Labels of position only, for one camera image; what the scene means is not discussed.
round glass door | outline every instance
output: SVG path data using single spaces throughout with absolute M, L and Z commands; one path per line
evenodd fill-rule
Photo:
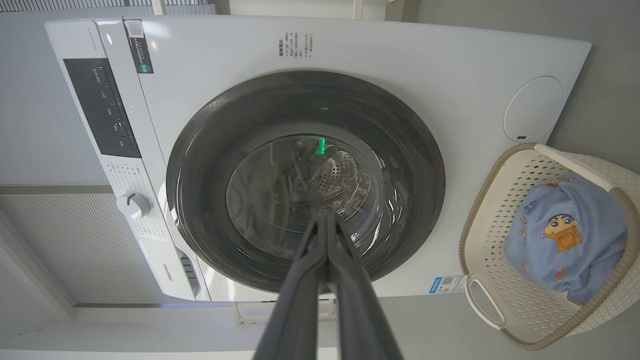
M 427 240 L 444 166 L 424 122 L 399 99 L 323 71 L 235 86 L 183 129 L 167 172 L 176 226 L 227 277 L 282 285 L 314 213 L 337 213 L 372 280 Z

washing machine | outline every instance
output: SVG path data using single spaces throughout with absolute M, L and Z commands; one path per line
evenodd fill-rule
M 505 149 L 547 141 L 591 47 L 292 17 L 47 32 L 161 289 L 215 301 L 277 298 L 315 213 L 345 220 L 378 296 L 459 275 L 485 176 Z

beige plastic basket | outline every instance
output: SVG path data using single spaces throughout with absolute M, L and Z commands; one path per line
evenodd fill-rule
M 504 239 L 529 188 L 570 170 L 607 190 L 627 221 L 627 248 L 611 276 L 580 307 L 527 280 L 507 260 Z M 593 329 L 640 299 L 640 176 L 591 156 L 565 154 L 551 147 L 523 143 L 506 151 L 494 165 L 476 199 L 460 240 L 460 265 L 469 304 L 486 323 L 526 350 L 545 348 L 567 335 Z M 500 316 L 492 320 L 477 305 L 470 285 L 486 293 Z

basket rim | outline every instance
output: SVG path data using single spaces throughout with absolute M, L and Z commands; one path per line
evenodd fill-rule
M 500 169 L 504 166 L 507 160 L 510 159 L 510 157 L 520 151 L 536 150 L 537 145 L 538 144 L 532 142 L 520 143 L 505 151 L 495 162 L 489 175 L 484 181 L 484 184 L 482 185 L 482 188 L 480 189 L 480 192 L 476 197 L 476 201 L 471 207 L 471 211 L 469 213 L 469 216 L 467 217 L 467 221 L 465 222 L 465 226 L 460 237 L 458 254 L 460 257 L 460 267 L 462 267 L 462 271 L 465 275 L 470 274 L 467 267 L 467 262 L 465 261 L 465 245 L 467 243 L 469 232 L 476 219 L 480 205 L 483 203 L 484 198 L 489 191 L 489 188 L 500 172 Z M 593 295 L 589 302 L 584 304 L 584 306 L 580 310 L 578 310 L 571 318 L 569 318 L 564 324 L 558 327 L 554 332 L 545 336 L 541 340 L 534 343 L 522 341 L 515 335 L 511 334 L 507 329 L 501 329 L 500 331 L 512 344 L 525 350 L 541 350 L 565 337 L 576 327 L 578 327 L 582 322 L 587 320 L 587 318 L 591 314 L 593 314 L 596 309 L 600 307 L 600 305 L 604 303 L 607 297 L 616 289 L 618 284 L 625 277 L 627 272 L 634 266 L 634 263 L 636 262 L 636 259 L 640 254 L 640 236 L 638 234 L 638 229 L 640 229 L 640 214 L 638 213 L 638 210 L 633 201 L 631 201 L 631 198 L 620 187 L 616 185 L 616 187 L 612 188 L 609 193 L 613 196 L 613 198 L 616 200 L 616 202 L 624 212 L 625 220 L 627 222 L 627 247 L 622 255 L 622 258 L 616 265 L 616 268 L 611 272 L 609 278 L 605 281 L 602 287 L 600 287 L 598 292 Z

blue clothing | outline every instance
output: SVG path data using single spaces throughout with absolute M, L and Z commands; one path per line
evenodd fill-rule
M 504 246 L 527 279 L 586 303 L 618 264 L 626 240 L 627 223 L 618 203 L 569 172 L 529 190 Z

